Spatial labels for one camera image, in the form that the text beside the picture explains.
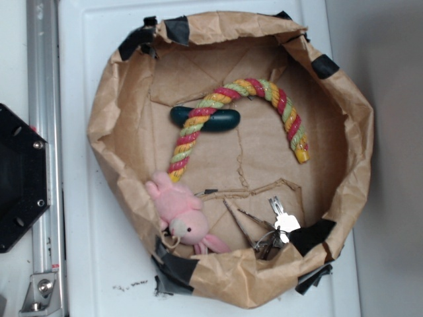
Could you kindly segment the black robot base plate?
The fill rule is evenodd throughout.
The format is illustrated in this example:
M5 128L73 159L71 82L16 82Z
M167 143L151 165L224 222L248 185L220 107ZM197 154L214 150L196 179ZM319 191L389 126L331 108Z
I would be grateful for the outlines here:
M46 141L1 105L1 253L49 207Z

